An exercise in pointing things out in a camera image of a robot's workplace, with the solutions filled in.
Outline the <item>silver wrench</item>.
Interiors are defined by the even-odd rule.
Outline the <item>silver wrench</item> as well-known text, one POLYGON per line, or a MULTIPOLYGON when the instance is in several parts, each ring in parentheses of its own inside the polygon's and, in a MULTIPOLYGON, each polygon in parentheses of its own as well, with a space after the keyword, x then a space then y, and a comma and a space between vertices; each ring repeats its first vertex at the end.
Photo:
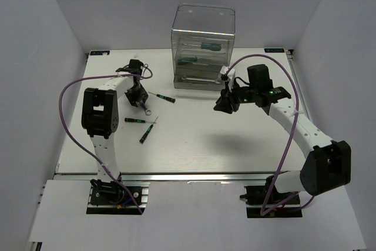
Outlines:
POLYGON ((143 101, 139 101, 137 104, 144 110, 146 116, 150 116, 152 114, 152 111, 145 105, 143 101))
POLYGON ((197 77, 188 77, 182 76, 181 80, 188 81, 192 83, 213 83, 213 84, 221 84, 218 79, 208 79, 208 78, 197 78, 197 77))

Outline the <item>long green handle screwdriver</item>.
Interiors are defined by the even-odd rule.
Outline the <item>long green handle screwdriver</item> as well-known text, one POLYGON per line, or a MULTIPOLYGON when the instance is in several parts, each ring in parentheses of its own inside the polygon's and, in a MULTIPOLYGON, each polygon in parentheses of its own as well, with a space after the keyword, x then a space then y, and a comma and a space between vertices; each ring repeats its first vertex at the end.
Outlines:
POLYGON ((225 65, 227 62, 222 60, 218 56, 207 56, 207 57, 184 57, 176 61, 177 65, 186 65, 190 63, 196 63, 201 65, 225 65))

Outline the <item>short green handle screwdriver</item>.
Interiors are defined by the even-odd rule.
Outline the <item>short green handle screwdriver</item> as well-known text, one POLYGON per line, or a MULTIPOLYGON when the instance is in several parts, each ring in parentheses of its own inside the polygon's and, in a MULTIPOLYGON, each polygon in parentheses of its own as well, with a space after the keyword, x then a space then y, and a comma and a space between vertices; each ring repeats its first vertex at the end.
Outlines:
POLYGON ((204 50, 209 50, 213 52, 219 52, 221 51, 222 47, 220 44, 217 43, 201 43, 201 44, 188 44, 184 43, 184 46, 191 46, 191 47, 196 47, 204 50))

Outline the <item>clear plastic drawer cabinet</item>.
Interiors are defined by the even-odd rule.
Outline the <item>clear plastic drawer cabinet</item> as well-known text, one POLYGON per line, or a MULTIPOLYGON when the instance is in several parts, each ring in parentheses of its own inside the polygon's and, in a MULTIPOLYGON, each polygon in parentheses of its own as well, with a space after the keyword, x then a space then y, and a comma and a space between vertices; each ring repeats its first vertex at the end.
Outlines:
POLYGON ((229 66, 236 35, 236 11, 219 5, 199 5, 183 3, 177 7, 171 31, 173 59, 173 83, 176 89, 219 91, 224 83, 218 75, 222 66, 229 66), (222 49, 213 52, 188 44, 217 43, 222 49), (190 63, 177 65, 176 61, 184 57, 218 56, 226 61, 225 65, 201 65, 190 63), (221 84, 192 83, 181 80, 182 76, 218 79, 221 84))

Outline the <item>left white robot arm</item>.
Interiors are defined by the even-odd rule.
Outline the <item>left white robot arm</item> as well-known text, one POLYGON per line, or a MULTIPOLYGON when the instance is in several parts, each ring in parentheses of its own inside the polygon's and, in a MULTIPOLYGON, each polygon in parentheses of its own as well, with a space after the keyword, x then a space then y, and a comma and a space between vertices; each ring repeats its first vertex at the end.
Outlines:
POLYGON ((94 188, 104 187, 104 197, 110 203, 119 203, 124 197, 121 172, 116 162, 114 135, 118 129, 118 100, 125 96, 133 107, 140 107, 147 116, 152 111, 147 108, 149 97, 140 80, 148 65, 138 59, 116 70, 118 73, 98 88, 86 88, 83 95, 82 127, 89 135, 98 162, 98 174, 91 181, 94 188))

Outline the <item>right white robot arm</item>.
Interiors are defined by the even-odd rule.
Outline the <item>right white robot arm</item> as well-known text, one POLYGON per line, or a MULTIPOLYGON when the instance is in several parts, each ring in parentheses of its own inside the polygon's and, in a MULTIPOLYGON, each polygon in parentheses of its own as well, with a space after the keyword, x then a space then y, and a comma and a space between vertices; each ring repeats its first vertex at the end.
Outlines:
POLYGON ((222 67, 219 78, 224 89, 214 110, 231 114, 242 103, 254 103, 292 134, 305 162, 301 170, 279 174, 275 183, 265 188, 266 198, 279 203, 289 192, 307 192, 317 196, 351 180, 351 148, 346 141, 336 142, 319 130, 304 114, 298 112, 291 95, 282 86, 273 86, 264 64, 247 69, 249 82, 240 86, 235 71, 222 67))

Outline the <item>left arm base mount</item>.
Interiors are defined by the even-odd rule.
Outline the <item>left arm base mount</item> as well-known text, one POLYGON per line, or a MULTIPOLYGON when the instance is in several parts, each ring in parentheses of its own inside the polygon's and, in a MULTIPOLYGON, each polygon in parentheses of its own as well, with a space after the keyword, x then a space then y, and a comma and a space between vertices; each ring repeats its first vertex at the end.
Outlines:
POLYGON ((87 215, 138 215, 146 207, 146 188, 128 186, 128 190, 115 182, 92 179, 86 208, 87 215))

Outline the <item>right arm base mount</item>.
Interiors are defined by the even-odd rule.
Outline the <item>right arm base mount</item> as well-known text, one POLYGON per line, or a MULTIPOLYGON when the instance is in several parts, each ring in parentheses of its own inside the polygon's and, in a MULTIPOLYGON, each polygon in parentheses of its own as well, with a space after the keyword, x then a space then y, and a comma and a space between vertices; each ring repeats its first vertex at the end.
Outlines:
POLYGON ((300 210, 300 198, 299 195, 294 193, 278 193, 276 188, 273 188, 272 193, 268 199, 265 210, 278 204, 285 198, 293 195, 288 202, 279 205, 273 209, 268 214, 261 215, 261 207, 263 205, 264 199, 266 197, 267 191, 271 184, 273 177, 268 176, 262 185, 250 185, 245 186, 245 193, 240 195, 240 200, 246 203, 246 212, 249 219, 276 219, 276 218, 301 218, 303 217, 302 211, 300 210))

